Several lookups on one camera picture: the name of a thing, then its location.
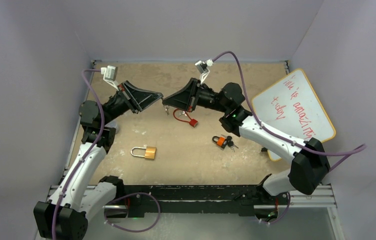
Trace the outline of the brass padlock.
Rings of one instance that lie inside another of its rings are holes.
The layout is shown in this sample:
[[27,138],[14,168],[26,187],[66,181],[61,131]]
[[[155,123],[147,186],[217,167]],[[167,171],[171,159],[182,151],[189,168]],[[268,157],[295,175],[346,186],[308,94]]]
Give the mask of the brass padlock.
[[156,158],[157,148],[153,146],[146,147],[133,147],[130,150],[130,154],[136,158],[142,158],[146,160],[154,160]]

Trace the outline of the orange black padlock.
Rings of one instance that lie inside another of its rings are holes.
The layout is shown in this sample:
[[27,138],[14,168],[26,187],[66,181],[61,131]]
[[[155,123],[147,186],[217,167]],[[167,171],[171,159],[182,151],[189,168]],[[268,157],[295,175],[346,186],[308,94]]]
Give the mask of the orange black padlock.
[[225,136],[213,136],[212,142],[221,149],[224,149],[228,144],[228,139]]

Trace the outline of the silver keys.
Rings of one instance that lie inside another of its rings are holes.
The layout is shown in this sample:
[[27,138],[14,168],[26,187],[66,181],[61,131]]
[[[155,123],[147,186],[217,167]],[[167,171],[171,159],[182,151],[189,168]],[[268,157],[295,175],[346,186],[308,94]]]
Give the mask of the silver keys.
[[163,108],[164,108],[164,111],[165,111],[166,115],[169,116],[170,115],[170,113],[169,113],[169,108],[170,107],[168,105],[163,105]]

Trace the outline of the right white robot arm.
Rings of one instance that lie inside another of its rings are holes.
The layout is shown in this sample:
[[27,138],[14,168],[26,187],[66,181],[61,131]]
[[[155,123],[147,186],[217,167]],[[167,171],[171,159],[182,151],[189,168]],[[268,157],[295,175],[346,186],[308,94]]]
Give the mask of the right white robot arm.
[[322,142],[313,137],[309,140],[293,137],[259,122],[242,106],[244,101],[245,96],[237,83],[229,82],[215,92],[199,79],[191,78],[187,85],[165,97],[162,103],[185,112],[192,112],[198,106],[222,112],[219,122],[228,133],[256,142],[290,164],[288,170],[262,180],[256,191],[260,202],[268,204],[277,195],[295,190],[311,195],[330,170]]

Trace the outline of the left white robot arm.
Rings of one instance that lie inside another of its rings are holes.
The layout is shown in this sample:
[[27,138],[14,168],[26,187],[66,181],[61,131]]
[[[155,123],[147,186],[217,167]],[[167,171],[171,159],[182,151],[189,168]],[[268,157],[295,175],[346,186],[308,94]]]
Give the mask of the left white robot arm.
[[105,176],[86,193],[90,179],[114,143],[116,128],[106,125],[127,111],[138,114],[163,98],[163,94],[138,88],[129,81],[117,85],[106,103],[99,98],[79,107],[83,136],[78,155],[47,201],[39,201],[33,214],[39,235],[52,240],[81,240],[89,221],[108,203],[125,202],[123,180]]

